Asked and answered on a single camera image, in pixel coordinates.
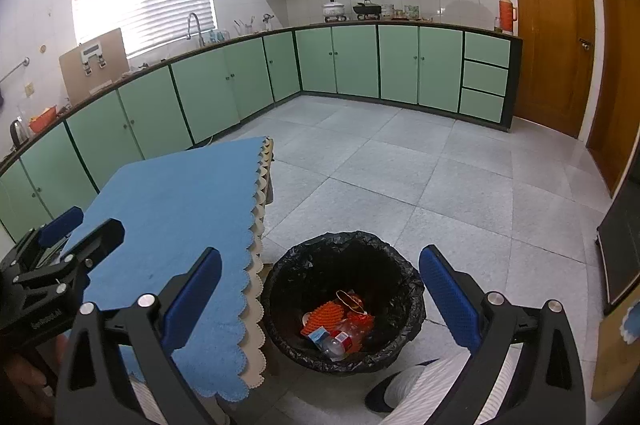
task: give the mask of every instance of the white pot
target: white pot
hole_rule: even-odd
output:
[[[322,15],[325,17],[344,17],[344,4],[331,0],[322,6]]]

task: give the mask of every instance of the metal bar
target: metal bar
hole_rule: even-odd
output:
[[[20,64],[15,66],[15,68],[13,68],[6,75],[4,75],[2,78],[0,78],[0,84],[2,84],[2,82],[4,82],[5,79],[7,79],[12,72],[14,72],[16,69],[20,69],[20,66],[27,67],[29,65],[29,62],[30,62],[29,57],[26,56],[25,59],[22,62],[20,62]]]

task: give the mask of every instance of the trash can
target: trash can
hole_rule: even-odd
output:
[[[375,317],[362,348],[341,361],[325,357],[300,334],[302,316],[353,290]],[[394,363],[426,318],[420,274],[392,246],[363,231],[325,233],[276,262],[262,291],[263,323],[291,360],[336,375],[374,373]]]

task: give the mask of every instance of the thermos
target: thermos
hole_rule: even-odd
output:
[[[518,8],[511,0],[500,0],[500,27],[504,32],[513,33],[513,23],[518,20]]]

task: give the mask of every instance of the scalloped edge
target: scalloped edge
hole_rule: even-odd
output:
[[[264,309],[260,303],[262,293],[262,280],[258,273],[262,271],[264,265],[260,259],[262,251],[262,234],[264,232],[264,211],[267,200],[267,189],[270,183],[270,167],[273,160],[273,139],[266,137],[260,151],[260,164],[258,165],[258,179],[256,180],[255,208],[252,210],[255,222],[251,227],[254,233],[254,242],[249,247],[252,263],[245,269],[249,275],[249,284],[242,291],[246,297],[246,307],[240,315],[246,331],[244,337],[239,342],[239,347],[246,356],[246,365],[240,373],[240,378],[247,384],[249,389],[260,387],[264,382],[262,372],[267,368],[267,360],[260,350],[264,345],[265,336],[259,326]]]

